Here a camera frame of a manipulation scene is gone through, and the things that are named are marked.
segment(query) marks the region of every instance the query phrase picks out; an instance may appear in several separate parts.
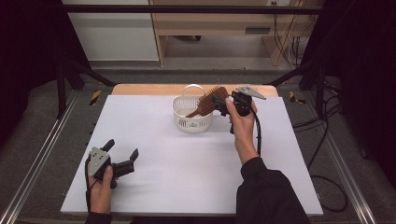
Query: hairbrush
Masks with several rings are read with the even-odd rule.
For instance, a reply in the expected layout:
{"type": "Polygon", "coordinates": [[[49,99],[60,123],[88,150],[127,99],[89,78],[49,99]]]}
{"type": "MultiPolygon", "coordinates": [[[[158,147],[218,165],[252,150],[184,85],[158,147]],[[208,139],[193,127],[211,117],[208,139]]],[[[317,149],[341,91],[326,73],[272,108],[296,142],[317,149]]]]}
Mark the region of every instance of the hairbrush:
{"type": "Polygon", "coordinates": [[[225,100],[227,97],[229,97],[229,94],[224,87],[217,86],[213,88],[199,98],[197,109],[186,116],[186,118],[190,119],[197,115],[206,116],[212,113],[216,109],[216,104],[212,100],[213,97],[225,100]]]}

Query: hand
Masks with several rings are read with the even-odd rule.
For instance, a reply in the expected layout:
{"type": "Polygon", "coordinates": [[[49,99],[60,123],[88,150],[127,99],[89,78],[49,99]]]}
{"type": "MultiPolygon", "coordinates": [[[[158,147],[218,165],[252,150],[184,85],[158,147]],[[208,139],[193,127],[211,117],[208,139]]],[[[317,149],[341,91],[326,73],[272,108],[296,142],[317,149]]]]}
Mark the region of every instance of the hand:
{"type": "MultiPolygon", "coordinates": [[[[231,116],[231,123],[233,124],[235,148],[238,152],[239,159],[244,164],[246,161],[259,156],[253,144],[254,115],[250,113],[247,116],[241,117],[236,111],[233,102],[228,98],[226,99],[226,105],[231,116]]],[[[251,107],[257,112],[254,101],[251,102],[251,107]]]]}
{"type": "Polygon", "coordinates": [[[91,187],[91,212],[106,213],[111,211],[111,178],[113,177],[113,168],[108,165],[103,181],[89,176],[89,183],[91,187]]]}

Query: basket handle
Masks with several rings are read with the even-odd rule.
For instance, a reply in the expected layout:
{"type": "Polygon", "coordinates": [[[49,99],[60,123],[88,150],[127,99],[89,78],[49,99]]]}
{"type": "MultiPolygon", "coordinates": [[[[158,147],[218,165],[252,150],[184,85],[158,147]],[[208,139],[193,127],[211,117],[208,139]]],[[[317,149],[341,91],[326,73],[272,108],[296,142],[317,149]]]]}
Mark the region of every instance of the basket handle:
{"type": "Polygon", "coordinates": [[[202,92],[203,92],[204,95],[205,95],[205,90],[204,90],[204,88],[202,88],[202,86],[200,86],[200,85],[198,85],[198,84],[190,84],[190,85],[186,86],[186,87],[184,88],[183,92],[181,93],[181,95],[184,96],[184,91],[185,91],[186,89],[189,89],[189,88],[192,88],[192,87],[196,87],[196,88],[201,89],[202,92]]]}

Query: plastic basket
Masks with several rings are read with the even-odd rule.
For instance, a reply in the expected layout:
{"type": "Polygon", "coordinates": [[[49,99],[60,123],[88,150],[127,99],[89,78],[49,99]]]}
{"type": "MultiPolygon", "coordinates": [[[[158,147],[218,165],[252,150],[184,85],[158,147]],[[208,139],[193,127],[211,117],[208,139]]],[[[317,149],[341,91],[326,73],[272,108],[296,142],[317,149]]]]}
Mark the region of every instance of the plastic basket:
{"type": "Polygon", "coordinates": [[[190,113],[194,112],[199,103],[200,96],[185,96],[184,92],[188,88],[199,88],[205,94],[204,88],[196,84],[186,86],[181,96],[178,96],[173,101],[173,110],[175,115],[175,122],[179,129],[186,133],[201,133],[209,128],[213,119],[213,112],[206,115],[197,115],[193,118],[185,118],[190,113]]]}

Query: white table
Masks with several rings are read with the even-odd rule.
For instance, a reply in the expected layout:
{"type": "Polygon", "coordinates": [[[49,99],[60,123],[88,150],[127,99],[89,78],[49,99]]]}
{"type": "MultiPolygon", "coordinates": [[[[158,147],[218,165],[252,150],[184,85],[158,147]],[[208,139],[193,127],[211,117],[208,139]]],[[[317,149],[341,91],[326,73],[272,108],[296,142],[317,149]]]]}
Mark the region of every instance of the white table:
{"type": "MultiPolygon", "coordinates": [[[[229,133],[229,119],[215,111],[204,133],[184,133],[174,122],[166,95],[110,95],[81,158],[61,211],[87,214],[84,161],[92,147],[109,139],[113,162],[126,161],[135,148],[135,172],[118,180],[112,212],[130,216],[232,216],[243,179],[229,133]]],[[[323,215],[280,97],[255,99],[262,124],[262,157],[269,169],[290,180],[305,212],[323,215]]]]}

